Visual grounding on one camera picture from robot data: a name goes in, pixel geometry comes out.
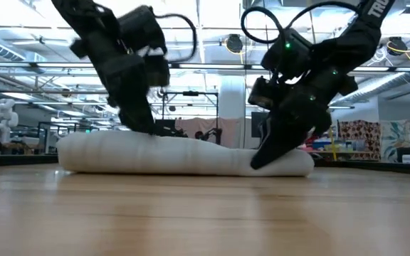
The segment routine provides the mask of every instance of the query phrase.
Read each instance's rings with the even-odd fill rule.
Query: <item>ceiling duct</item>
[[[407,64],[408,63],[403,63],[400,66],[408,66]],[[337,100],[331,101],[330,105],[338,105],[342,103],[355,103],[359,100],[373,97],[380,93],[405,85],[409,82],[410,73],[408,72],[394,73],[391,75],[386,75],[382,78],[366,80],[359,84],[359,89],[357,91],[344,97],[341,97]]]
[[[0,78],[0,90],[14,90],[14,88],[20,88],[20,87],[28,88],[30,90],[33,89],[30,85],[24,82],[18,81],[18,80],[14,80],[13,78]],[[32,102],[44,102],[46,99],[50,101],[53,100],[54,102],[62,102],[61,98],[56,97],[55,95],[43,95],[43,97],[35,97],[35,96],[30,95],[30,97],[32,98],[31,100]],[[74,110],[79,110],[81,112],[87,112],[87,114],[90,114],[90,115],[96,114],[95,111],[90,110],[90,108],[85,109],[85,107],[91,107],[91,106],[83,106],[81,108],[72,106]]]
[[[46,59],[31,51],[23,51],[10,46],[8,43],[0,39],[0,57],[10,61],[23,61],[30,63],[45,62]],[[25,68],[27,71],[44,73],[45,70],[40,68]]]

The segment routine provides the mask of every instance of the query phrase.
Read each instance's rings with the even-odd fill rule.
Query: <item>wall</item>
[[[410,119],[410,102],[379,102],[380,120],[396,121]]]
[[[379,102],[378,97],[372,97],[368,102],[355,103],[353,110],[335,110],[332,112],[332,121],[348,122],[355,120],[364,120],[368,122],[379,121]]]
[[[17,105],[14,110],[19,115],[20,125],[37,127],[39,122],[49,122],[51,120],[51,112],[45,110],[32,109],[25,105]]]

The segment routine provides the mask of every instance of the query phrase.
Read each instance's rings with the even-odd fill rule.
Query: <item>ceiling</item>
[[[254,43],[247,39],[240,29],[240,15],[242,6],[246,0],[100,0],[96,1],[106,7],[111,8],[116,16],[122,16],[140,4],[153,6],[156,14],[178,13],[189,17],[197,27],[199,36],[199,52],[189,61],[190,63],[205,64],[255,64],[258,65],[267,50],[267,45]],[[262,1],[250,1],[252,4],[263,4]],[[357,4],[358,1],[347,1]],[[284,6],[278,0],[266,0],[266,6],[276,14],[281,24],[286,25],[299,10],[306,6],[306,1],[284,1]],[[410,1],[398,1],[393,14],[386,19],[382,27],[381,44],[385,45],[390,37],[399,36],[407,44],[410,50]],[[304,15],[295,22],[294,28],[302,36],[311,42],[320,42],[328,38],[333,38],[336,33],[345,28],[349,18],[353,13],[339,8],[318,9],[312,13],[312,23],[308,15]],[[168,59],[173,60],[187,56],[192,49],[191,30],[181,19],[166,18],[158,20],[163,28],[169,53]],[[274,38],[277,36],[275,26],[263,15],[251,14],[248,16],[247,27],[250,32],[259,38]],[[229,34],[238,34],[241,37],[245,48],[242,54],[235,54],[226,48],[226,39]],[[88,62],[88,59],[77,58],[69,49],[69,45],[76,33],[61,18],[54,9],[50,0],[0,0],[0,44],[13,50],[16,53],[26,56],[27,53],[37,53],[37,58],[49,63],[79,63]],[[410,66],[410,60],[406,54],[391,56],[387,54],[385,48],[378,50],[371,61],[365,65],[377,66]],[[80,74],[77,77],[67,76],[68,72]],[[100,80],[92,70],[51,68],[47,75],[37,75],[31,71],[15,68],[0,67],[0,89],[11,90],[70,90],[79,91],[101,91],[104,88]],[[196,90],[200,92],[218,92],[221,88],[222,75],[244,76],[243,70],[216,71],[216,70],[171,70],[171,86],[168,91],[182,92],[186,90]],[[252,85],[259,75],[265,75],[262,71],[253,71],[246,78],[247,84]],[[370,74],[359,74],[358,81],[372,78]],[[158,89],[153,89],[150,101],[160,103],[157,96]],[[393,101],[410,101],[410,94],[395,97],[404,92],[410,91],[410,81],[403,85],[382,92],[380,97]],[[59,102],[105,102],[105,95],[32,95],[36,101],[59,101]],[[210,97],[187,97],[178,95],[171,102],[178,104],[175,112],[166,111],[170,117],[189,116],[202,114],[204,116],[216,113],[216,100]],[[181,104],[195,104],[200,107],[182,107]],[[61,106],[51,106],[55,110],[61,110]],[[111,117],[115,111],[108,111],[111,108],[99,108],[97,116]],[[96,114],[96,107],[78,107],[75,110],[85,111],[87,114]],[[160,111],[160,107],[154,107],[155,112]],[[248,113],[257,110],[248,108]]]

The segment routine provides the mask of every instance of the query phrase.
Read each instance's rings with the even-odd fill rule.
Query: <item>metal frame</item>
[[[196,97],[199,95],[205,95],[210,102],[213,102],[207,95],[214,95],[216,96],[216,104],[212,103],[210,107],[215,106],[216,107],[216,128],[218,129],[218,118],[219,118],[219,93],[218,92],[189,92],[189,91],[184,91],[184,92],[164,92],[162,94],[162,120],[164,120],[165,116],[165,107],[166,104],[169,104],[169,101],[167,101],[167,95],[173,95],[173,97],[170,100],[173,100],[175,96],[177,95],[184,95],[184,96],[190,96],[190,97]]]
[[[94,70],[92,63],[29,63],[29,62],[0,62],[0,68],[23,68],[24,70],[32,70],[31,75],[36,75],[34,70],[39,68],[60,68],[64,75],[70,74],[73,69],[91,69]],[[266,71],[261,65],[245,65],[245,64],[206,64],[206,63],[170,63],[171,69],[190,69],[190,70],[254,70]],[[410,72],[410,67],[367,67],[360,66],[351,71],[350,75],[381,75],[387,73]],[[37,76],[52,76],[48,72],[37,74]]]

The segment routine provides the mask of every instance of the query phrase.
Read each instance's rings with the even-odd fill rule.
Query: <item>curtain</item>
[[[410,148],[410,120],[381,122],[381,160],[396,163],[396,149]]]
[[[381,159],[381,125],[378,122],[366,122],[357,120],[352,122],[340,122],[340,139],[363,140],[365,151],[371,154],[353,154],[351,160],[372,160]]]

